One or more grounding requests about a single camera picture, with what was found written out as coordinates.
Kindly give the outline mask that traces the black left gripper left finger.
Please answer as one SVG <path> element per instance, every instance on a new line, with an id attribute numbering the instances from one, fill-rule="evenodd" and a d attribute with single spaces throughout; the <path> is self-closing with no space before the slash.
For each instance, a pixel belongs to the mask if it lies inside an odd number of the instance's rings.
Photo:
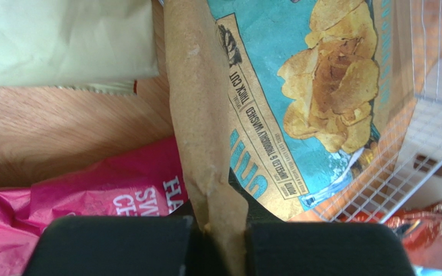
<path id="1" fill-rule="evenodd" d="M 67 216 L 41 235 L 24 275 L 220 275 L 191 216 Z"/>

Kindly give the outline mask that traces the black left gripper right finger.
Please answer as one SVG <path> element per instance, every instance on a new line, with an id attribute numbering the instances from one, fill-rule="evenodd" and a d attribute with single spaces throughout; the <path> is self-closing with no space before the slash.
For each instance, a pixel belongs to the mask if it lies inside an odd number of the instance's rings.
<path id="1" fill-rule="evenodd" d="M 252 223 L 248 275 L 414 275 L 395 233 L 369 223 Z"/>

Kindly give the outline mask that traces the tan kettle chips bag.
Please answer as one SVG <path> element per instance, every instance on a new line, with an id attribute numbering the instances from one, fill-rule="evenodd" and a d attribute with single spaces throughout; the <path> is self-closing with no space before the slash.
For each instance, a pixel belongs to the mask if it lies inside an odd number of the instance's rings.
<path id="1" fill-rule="evenodd" d="M 258 204 L 281 221 L 378 210 L 410 99 L 408 1 L 163 1 L 170 110 L 197 223 L 246 274 Z"/>

